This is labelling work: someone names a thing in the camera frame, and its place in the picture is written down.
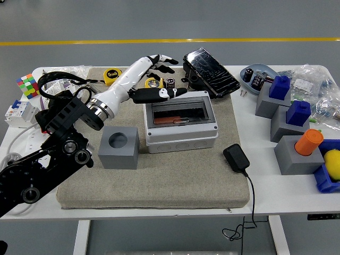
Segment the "orange cap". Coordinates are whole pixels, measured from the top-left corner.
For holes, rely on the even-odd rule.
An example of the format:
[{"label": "orange cap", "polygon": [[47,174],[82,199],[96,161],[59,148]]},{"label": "orange cap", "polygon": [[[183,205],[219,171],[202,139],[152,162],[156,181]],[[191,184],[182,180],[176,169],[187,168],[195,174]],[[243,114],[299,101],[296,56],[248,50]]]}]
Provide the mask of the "orange cap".
[{"label": "orange cap", "polygon": [[309,156],[322,143],[324,136],[316,129],[308,129],[295,144],[295,150],[302,156]]}]

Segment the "hole in gray block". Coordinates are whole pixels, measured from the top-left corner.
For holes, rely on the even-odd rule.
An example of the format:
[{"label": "hole in gray block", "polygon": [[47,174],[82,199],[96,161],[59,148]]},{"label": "hole in gray block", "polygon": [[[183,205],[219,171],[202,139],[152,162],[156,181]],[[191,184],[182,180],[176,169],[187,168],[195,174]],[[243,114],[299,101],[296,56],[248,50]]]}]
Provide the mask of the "hole in gray block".
[{"label": "hole in gray block", "polygon": [[110,136],[108,139],[108,143],[112,148],[122,148],[124,147],[128,142],[128,138],[126,137],[125,134],[119,132],[119,133],[114,133],[113,135]]}]

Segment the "black power adapter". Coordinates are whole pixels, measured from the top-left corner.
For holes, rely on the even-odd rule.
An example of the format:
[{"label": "black power adapter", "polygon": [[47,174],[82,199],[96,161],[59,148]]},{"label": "black power adapter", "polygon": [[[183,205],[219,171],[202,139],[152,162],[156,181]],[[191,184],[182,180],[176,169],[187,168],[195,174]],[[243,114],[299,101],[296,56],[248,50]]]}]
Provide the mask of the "black power adapter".
[{"label": "black power adapter", "polygon": [[250,166],[250,162],[239,144],[235,143],[224,149],[223,155],[234,172],[242,173],[245,177],[248,177],[245,169]]}]

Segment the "yellow tape measure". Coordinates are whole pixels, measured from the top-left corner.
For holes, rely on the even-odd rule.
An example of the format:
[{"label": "yellow tape measure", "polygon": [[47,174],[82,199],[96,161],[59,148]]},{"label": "yellow tape measure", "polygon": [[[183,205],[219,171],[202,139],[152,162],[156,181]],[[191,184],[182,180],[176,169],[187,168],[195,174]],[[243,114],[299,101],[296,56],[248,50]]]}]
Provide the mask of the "yellow tape measure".
[{"label": "yellow tape measure", "polygon": [[155,78],[149,78],[145,81],[146,88],[164,88],[164,79],[161,78],[160,81],[157,81]]},{"label": "yellow tape measure", "polygon": [[110,68],[104,72],[104,81],[106,86],[111,86],[112,83],[122,74],[118,68]]}]

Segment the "gray block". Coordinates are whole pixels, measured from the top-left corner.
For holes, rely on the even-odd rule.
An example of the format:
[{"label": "gray block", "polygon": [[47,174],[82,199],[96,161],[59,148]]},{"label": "gray block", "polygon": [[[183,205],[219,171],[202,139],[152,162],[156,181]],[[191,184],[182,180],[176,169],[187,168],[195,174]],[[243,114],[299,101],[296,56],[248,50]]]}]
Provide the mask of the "gray block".
[{"label": "gray block", "polygon": [[271,83],[265,82],[261,88],[260,94],[257,97],[256,116],[272,118],[280,105],[287,107],[291,105],[291,90],[288,91],[284,100],[279,100],[269,97],[270,86]]},{"label": "gray block", "polygon": [[289,107],[279,106],[270,124],[270,141],[279,142],[284,135],[303,135],[309,129],[307,120],[303,126],[295,126],[286,123],[286,112]]},{"label": "gray block", "polygon": [[106,169],[137,169],[139,136],[137,127],[105,126],[98,156]]},{"label": "gray block", "polygon": [[312,174],[324,163],[319,148],[310,156],[298,154],[294,148],[301,135],[285,135],[274,148],[282,175]]}]

